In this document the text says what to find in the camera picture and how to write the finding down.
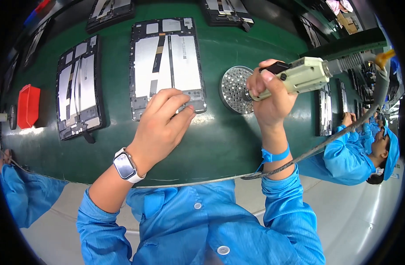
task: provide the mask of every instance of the watch face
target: watch face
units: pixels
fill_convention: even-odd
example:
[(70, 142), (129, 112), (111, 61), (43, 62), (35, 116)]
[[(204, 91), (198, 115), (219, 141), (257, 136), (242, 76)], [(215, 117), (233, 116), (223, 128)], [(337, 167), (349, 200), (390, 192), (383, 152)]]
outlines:
[(114, 159), (114, 165), (117, 169), (117, 172), (119, 172), (120, 177), (123, 179), (128, 179), (136, 172), (135, 167), (132, 165), (127, 156), (128, 155), (126, 153), (121, 153)]

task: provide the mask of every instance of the yellow cable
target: yellow cable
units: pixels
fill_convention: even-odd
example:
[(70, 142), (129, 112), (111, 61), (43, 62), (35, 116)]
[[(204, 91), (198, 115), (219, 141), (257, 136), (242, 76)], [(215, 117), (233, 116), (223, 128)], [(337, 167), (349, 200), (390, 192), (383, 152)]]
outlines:
[(380, 67), (381, 70), (385, 70), (386, 62), (395, 56), (395, 51), (393, 49), (376, 55), (375, 64)]

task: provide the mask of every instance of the sleeve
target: sleeve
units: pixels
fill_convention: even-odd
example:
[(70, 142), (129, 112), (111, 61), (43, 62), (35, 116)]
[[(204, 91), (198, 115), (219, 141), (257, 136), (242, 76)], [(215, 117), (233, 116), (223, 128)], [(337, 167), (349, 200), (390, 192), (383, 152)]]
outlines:
[(126, 228), (116, 224), (118, 214), (98, 208), (86, 189), (76, 222), (85, 264), (131, 264), (131, 244), (125, 238)]
[(4, 195), (7, 200), (10, 212), (13, 215), (19, 228), (29, 228), (28, 205), (29, 198), (23, 180), (19, 177), (14, 167), (3, 165), (1, 171), (1, 182), (4, 182)]
[(289, 177), (279, 181), (263, 178), (261, 186), (267, 197), (264, 225), (289, 239), (302, 264), (324, 264), (322, 244), (316, 233), (316, 215), (302, 202), (298, 165)]
[(362, 143), (367, 153), (371, 153), (371, 144), (375, 141), (373, 134), (371, 133), (370, 125), (368, 123), (363, 124), (363, 132), (361, 133)]
[(349, 133), (348, 142), (356, 143), (358, 141), (358, 138), (359, 138), (358, 132), (356, 132), (356, 131), (352, 132), (351, 131)]
[[(345, 129), (345, 125), (337, 128), (337, 132)], [(350, 172), (360, 167), (360, 159), (346, 147), (349, 133), (328, 144), (324, 150), (323, 160), (326, 168), (334, 178), (352, 178)]]

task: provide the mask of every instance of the red plastic bin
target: red plastic bin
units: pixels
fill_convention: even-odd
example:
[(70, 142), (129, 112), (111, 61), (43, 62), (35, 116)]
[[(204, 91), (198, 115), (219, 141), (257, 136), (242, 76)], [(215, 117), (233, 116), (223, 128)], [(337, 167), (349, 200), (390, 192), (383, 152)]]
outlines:
[(21, 129), (32, 128), (39, 117), (39, 96), (41, 89), (26, 85), (19, 92), (17, 104), (17, 125)]

